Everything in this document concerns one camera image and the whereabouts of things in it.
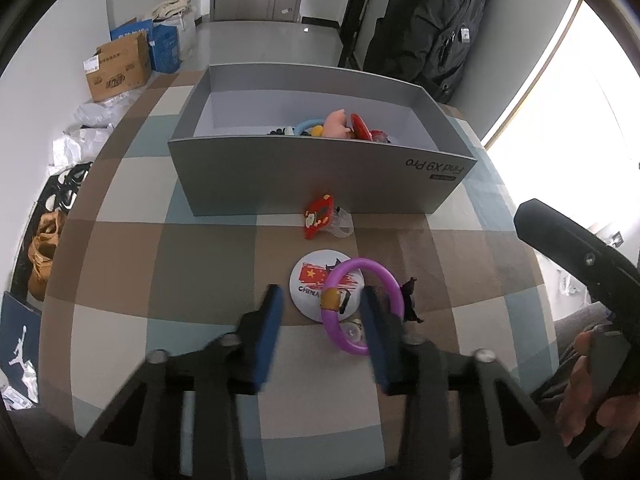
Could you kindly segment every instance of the gray floor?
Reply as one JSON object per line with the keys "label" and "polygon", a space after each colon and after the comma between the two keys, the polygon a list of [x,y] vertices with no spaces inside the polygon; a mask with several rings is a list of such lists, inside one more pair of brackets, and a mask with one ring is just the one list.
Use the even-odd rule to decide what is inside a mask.
{"label": "gray floor", "polygon": [[337,66],[342,51],[336,29],[301,23],[212,22],[201,24],[196,32],[197,51],[181,71],[260,61]]}

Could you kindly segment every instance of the purple bracelet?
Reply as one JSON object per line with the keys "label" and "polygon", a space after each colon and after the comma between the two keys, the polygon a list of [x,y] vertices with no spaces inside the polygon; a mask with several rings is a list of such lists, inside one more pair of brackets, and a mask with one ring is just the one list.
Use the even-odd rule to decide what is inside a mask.
{"label": "purple bracelet", "polygon": [[329,273],[329,276],[324,281],[324,287],[322,288],[322,295],[320,297],[324,329],[329,335],[329,338],[331,338],[331,341],[333,341],[339,349],[353,355],[368,355],[369,348],[364,344],[356,344],[349,341],[342,332],[340,322],[338,321],[338,310],[340,309],[340,290],[338,290],[338,284],[345,274],[354,269],[367,269],[377,274],[386,288],[386,293],[389,295],[391,312],[396,314],[400,319],[404,319],[404,301],[402,299],[400,285],[398,285],[398,282],[396,282],[391,272],[386,270],[386,268],[378,262],[374,262],[368,258],[352,258],[339,264]]}

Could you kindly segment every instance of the blue ring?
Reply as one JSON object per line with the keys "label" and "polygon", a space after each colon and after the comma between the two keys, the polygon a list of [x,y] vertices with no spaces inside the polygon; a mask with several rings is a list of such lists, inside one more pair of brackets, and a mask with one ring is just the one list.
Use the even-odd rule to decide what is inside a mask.
{"label": "blue ring", "polygon": [[302,121],[298,126],[293,128],[293,134],[301,135],[305,130],[313,128],[314,126],[322,126],[323,124],[324,119],[309,119],[308,121]]}

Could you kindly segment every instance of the brown cardboard box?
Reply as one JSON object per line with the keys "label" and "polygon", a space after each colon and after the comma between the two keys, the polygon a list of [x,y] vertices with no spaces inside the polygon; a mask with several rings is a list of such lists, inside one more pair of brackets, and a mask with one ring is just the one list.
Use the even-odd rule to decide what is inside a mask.
{"label": "brown cardboard box", "polygon": [[101,45],[84,62],[84,73],[94,101],[142,86],[151,74],[146,32],[134,32]]}

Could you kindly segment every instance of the plaid fabric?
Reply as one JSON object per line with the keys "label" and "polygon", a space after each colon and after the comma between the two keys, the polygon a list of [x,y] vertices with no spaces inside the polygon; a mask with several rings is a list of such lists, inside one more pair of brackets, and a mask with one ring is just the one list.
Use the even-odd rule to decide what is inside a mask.
{"label": "plaid fabric", "polygon": [[[433,215],[354,215],[353,236],[309,241],[302,215],[191,214],[166,142],[201,77],[158,78],[82,184],[42,316],[41,398],[58,418],[85,434],[149,350],[193,351],[228,332],[269,283],[288,290],[297,260],[319,249],[372,258],[399,281],[415,276],[425,322],[411,330],[441,349],[491,348],[527,391],[556,370],[537,261],[516,236],[500,177],[455,110],[444,108],[478,163]],[[382,395],[367,359],[336,349],[286,296],[270,380],[240,401],[250,477],[340,478],[393,463],[404,400]],[[188,416],[182,431],[188,472]]]}

